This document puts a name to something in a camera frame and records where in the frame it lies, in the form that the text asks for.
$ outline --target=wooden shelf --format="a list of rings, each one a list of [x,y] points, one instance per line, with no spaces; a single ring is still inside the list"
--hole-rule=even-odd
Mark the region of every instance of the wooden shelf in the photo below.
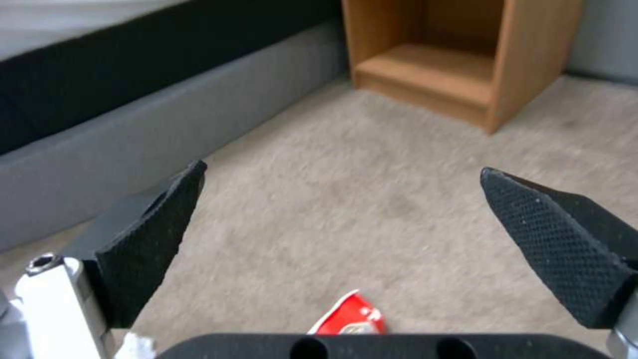
[[[582,0],[342,0],[356,88],[493,133],[563,71]]]
[[[409,43],[358,64],[355,71],[487,108],[494,59]]]

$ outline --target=bed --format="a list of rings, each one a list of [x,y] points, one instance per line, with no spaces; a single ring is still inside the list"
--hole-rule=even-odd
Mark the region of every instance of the bed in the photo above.
[[[151,187],[346,66],[338,1],[34,4],[0,6],[0,250]],[[3,18],[39,11],[32,25],[101,15],[40,34]]]

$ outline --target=red candy wrapper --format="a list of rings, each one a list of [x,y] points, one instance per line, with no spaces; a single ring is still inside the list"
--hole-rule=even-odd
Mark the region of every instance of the red candy wrapper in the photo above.
[[[341,297],[308,334],[384,334],[383,316],[354,290]]]

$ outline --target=beige carpet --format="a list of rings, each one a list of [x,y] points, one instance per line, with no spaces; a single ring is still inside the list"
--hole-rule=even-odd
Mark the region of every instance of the beige carpet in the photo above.
[[[184,243],[133,329],[161,350],[209,332],[305,332],[361,288],[395,333],[603,348],[606,333],[581,328],[527,266],[479,171],[582,192],[638,225],[637,139],[630,87],[562,78],[488,137],[337,80],[206,160]]]

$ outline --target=gray bed frame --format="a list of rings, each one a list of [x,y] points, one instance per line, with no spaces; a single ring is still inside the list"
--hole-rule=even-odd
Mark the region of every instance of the gray bed frame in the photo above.
[[[0,157],[0,251],[93,218],[346,69],[338,20]]]

